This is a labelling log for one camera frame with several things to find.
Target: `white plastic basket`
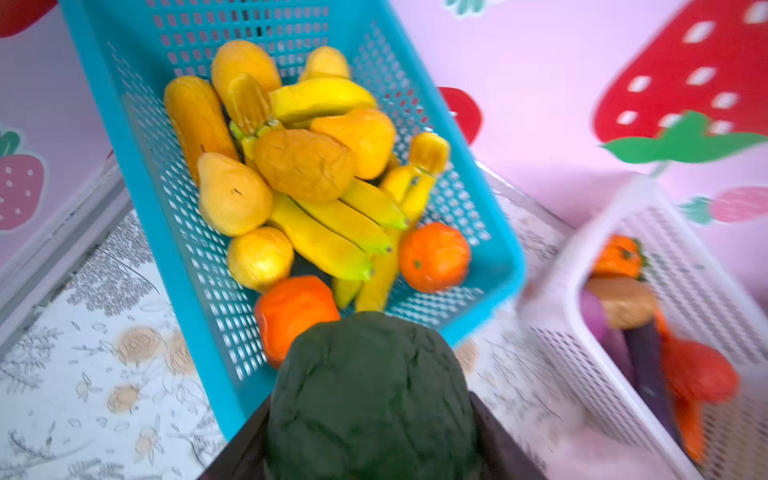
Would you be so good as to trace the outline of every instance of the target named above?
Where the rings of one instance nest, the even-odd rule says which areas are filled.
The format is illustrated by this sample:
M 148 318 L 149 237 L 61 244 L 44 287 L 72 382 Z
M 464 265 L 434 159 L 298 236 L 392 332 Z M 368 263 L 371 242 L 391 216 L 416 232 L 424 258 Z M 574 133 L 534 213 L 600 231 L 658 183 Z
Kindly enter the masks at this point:
M 672 331 L 718 349 L 741 375 L 738 398 L 705 408 L 701 472 L 591 335 L 577 298 L 611 234 L 636 237 Z M 768 479 L 768 319 L 707 252 L 653 180 L 635 177 L 579 230 L 523 306 L 521 318 L 606 434 L 658 452 L 686 480 Z

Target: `red strawberry illustration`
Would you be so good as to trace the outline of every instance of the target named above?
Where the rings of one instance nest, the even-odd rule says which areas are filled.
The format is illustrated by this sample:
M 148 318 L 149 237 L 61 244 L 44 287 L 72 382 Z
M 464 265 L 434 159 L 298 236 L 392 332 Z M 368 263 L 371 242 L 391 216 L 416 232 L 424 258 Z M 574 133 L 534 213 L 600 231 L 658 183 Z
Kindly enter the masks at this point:
M 14 154 L 21 139 L 13 131 L 0 134 L 0 233 L 28 222 L 40 206 L 45 165 L 27 154 Z
M 713 220 L 740 223 L 768 217 L 768 187 L 739 187 L 721 193 L 714 199 L 695 197 L 680 206 L 696 223 L 707 225 Z
M 57 0 L 0 0 L 0 38 L 26 30 L 57 3 Z
M 594 132 L 628 163 L 714 161 L 768 140 L 768 2 L 692 0 L 607 90 Z
M 480 132 L 480 126 L 482 125 L 482 112 L 477 103 L 470 97 L 467 92 L 452 87 L 438 87 L 442 94 L 445 103 L 451 109 L 451 114 L 456 119 L 458 127 L 462 129 L 464 138 L 467 143 L 472 145 L 472 142 L 478 136 Z

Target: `dark green watermelon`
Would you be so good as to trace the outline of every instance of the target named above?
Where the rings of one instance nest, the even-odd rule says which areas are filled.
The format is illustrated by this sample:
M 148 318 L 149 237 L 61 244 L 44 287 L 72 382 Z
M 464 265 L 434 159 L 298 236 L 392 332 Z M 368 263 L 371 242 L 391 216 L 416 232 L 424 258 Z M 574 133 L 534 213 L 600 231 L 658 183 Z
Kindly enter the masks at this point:
M 479 466 L 467 384 L 436 331 L 358 313 L 293 342 L 267 429 L 274 480 L 464 480 Z

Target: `purple vegetable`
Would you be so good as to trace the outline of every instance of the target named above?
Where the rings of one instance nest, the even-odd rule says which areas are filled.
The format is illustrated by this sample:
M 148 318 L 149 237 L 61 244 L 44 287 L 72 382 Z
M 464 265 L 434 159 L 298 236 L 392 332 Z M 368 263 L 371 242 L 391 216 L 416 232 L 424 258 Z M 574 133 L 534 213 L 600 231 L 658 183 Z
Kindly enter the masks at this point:
M 624 339 L 624 333 L 619 329 L 609 328 L 602 346 L 616 367 L 627 378 L 627 381 L 634 386 L 634 369 L 632 368 L 632 360 L 629 358 L 629 347 L 627 347 L 627 340 Z
M 654 322 L 624 331 L 629 357 L 634 367 L 637 394 L 682 448 L 683 440 L 674 421 L 667 381 L 661 370 L 661 337 Z
M 587 290 L 582 290 L 579 296 L 579 310 L 589 331 L 592 332 L 598 342 L 602 343 L 608 327 L 605 310 L 603 310 L 600 299 Z

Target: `floral tablecloth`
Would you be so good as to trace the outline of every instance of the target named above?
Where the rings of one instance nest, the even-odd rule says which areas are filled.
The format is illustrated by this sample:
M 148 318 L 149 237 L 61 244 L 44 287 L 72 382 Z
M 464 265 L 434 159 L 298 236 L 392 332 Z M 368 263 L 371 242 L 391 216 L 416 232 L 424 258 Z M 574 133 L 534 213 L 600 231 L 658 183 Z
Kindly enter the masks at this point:
M 489 176 L 529 276 L 568 228 Z M 470 389 L 542 467 L 582 407 L 507 302 L 458 348 Z M 225 445 L 131 212 L 0 360 L 0 480 L 196 478 Z

